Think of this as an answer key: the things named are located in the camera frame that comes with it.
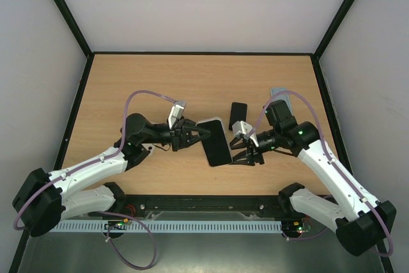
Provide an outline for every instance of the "gray wall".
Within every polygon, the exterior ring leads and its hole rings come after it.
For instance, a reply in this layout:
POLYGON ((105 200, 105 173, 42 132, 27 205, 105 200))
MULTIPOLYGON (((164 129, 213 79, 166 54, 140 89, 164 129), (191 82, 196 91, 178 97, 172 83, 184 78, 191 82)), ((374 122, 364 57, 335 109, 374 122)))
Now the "gray wall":
POLYGON ((342 0, 66 0, 94 51, 314 52, 342 0))
POLYGON ((356 177, 397 208, 392 264, 407 272, 408 0, 357 0, 321 65, 356 177))
POLYGON ((84 68, 52 0, 0 0, 0 272, 21 232, 12 200, 27 174, 50 171, 84 68))

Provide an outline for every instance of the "perforated white rail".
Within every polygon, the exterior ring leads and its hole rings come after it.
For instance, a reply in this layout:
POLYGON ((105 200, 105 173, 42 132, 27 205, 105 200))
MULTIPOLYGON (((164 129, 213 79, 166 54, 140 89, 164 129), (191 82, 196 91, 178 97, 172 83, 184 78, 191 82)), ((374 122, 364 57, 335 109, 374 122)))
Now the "perforated white rail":
MULTIPOLYGON (((99 233, 108 227, 108 221, 66 220, 52 232, 99 233)), ((143 221, 153 233, 281 233, 281 222, 275 221, 143 221)), ((120 226, 129 233, 144 233, 146 230, 136 222, 120 226)))

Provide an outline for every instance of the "black metal frame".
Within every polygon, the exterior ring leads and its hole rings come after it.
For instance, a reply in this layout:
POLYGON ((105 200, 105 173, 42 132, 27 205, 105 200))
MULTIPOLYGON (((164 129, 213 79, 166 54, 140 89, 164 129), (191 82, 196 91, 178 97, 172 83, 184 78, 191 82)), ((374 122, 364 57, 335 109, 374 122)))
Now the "black metal frame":
MULTIPOLYGON (((320 67, 320 58, 322 57, 325 49, 328 47, 331 39, 334 37, 337 29, 341 25, 343 19, 351 8, 355 0, 344 0, 338 9, 333 21, 331 22, 327 32, 325 33, 323 39, 321 40, 316 52, 314 54, 305 53, 285 53, 285 52, 92 52, 86 42, 85 37, 82 35, 78 24, 76 23, 71 11, 66 4, 65 0, 54 0, 55 4, 59 8, 63 18, 65 19, 68 27, 71 29, 75 39, 77 40, 79 46, 81 47, 83 53, 87 57, 87 62, 84 67, 84 72, 82 79, 75 96, 74 104, 68 119, 66 130, 64 133, 63 140, 61 142, 60 149, 58 151, 58 156, 54 169, 60 169, 70 137, 72 134, 73 126, 79 106, 81 104, 82 96, 86 87, 88 80, 89 71, 91 70, 92 62, 95 54, 177 54, 177 55, 240 55, 240 56, 310 56, 311 62, 313 64, 314 73, 320 89, 321 97, 324 103, 325 112, 327 114, 328 122, 331 128, 332 137, 334 138, 334 143, 339 156, 339 160, 345 165, 345 167, 351 170, 348 156, 344 147, 341 132, 339 130, 339 125, 337 122, 334 107, 332 105, 330 95, 328 93, 327 85, 325 84, 325 79, 323 77, 323 72, 320 67)), ((236 207, 234 211, 246 212, 246 211, 258 211, 261 216, 265 217, 275 217, 278 219, 286 219, 285 216, 280 212, 276 204, 277 196, 128 196, 128 201, 134 203, 136 207, 140 202, 145 202, 145 210, 155 209, 155 207, 162 206, 167 210, 183 210, 191 211, 192 207, 195 211, 200 210, 227 210, 229 207, 236 207), (266 209, 260 209, 260 205, 269 204, 266 209)), ((12 265, 9 272, 18 272, 24 250, 26 248, 27 240, 29 238, 28 231, 24 231, 19 242, 19 246, 16 250, 15 257, 13 259, 12 265)), ((385 252, 386 248, 383 242, 380 242, 378 249, 381 252, 385 252)), ((381 258, 383 267, 386 272, 393 273, 392 265, 389 258, 381 258)))

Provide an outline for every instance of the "black phone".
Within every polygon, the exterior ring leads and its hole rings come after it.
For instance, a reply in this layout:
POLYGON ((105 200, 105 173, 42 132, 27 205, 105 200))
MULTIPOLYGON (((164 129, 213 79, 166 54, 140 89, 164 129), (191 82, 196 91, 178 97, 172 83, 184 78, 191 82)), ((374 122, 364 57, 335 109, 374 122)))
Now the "black phone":
POLYGON ((202 140, 204 153, 210 166, 231 164, 230 145, 220 118, 210 118, 196 124, 198 127, 210 131, 210 137, 202 140))
POLYGON ((237 121, 245 121, 247 117, 247 104, 232 102, 230 110, 229 130, 233 131, 233 124, 237 121))

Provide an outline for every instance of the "wooden table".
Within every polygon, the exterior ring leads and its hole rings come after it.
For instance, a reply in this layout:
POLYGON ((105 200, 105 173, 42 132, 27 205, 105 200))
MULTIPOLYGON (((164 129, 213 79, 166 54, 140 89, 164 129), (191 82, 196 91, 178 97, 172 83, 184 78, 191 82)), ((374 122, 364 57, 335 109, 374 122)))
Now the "wooden table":
MULTIPOLYGON (((310 101, 335 151, 309 56, 97 54, 64 167, 103 152, 120 138, 125 100, 135 90, 152 90, 185 100, 186 118, 199 121, 219 116, 227 130, 232 102, 248 104, 247 122, 255 123, 272 87, 288 88, 310 101)), ((299 99, 291 97, 291 105, 299 123, 313 122, 299 99)), ((142 94, 134 98, 128 113, 141 113, 160 123, 166 121, 171 106, 142 94)), ((263 120, 258 131, 267 129, 267 120, 263 120)), ((233 138, 230 131, 228 138, 233 138)), ((275 152, 264 154, 264 158, 262 166, 211 168, 200 144, 178 152, 156 150, 140 166, 101 183, 115 181, 127 194, 276 195, 293 182, 304 184, 316 194, 327 193, 316 175, 298 159, 275 152)))

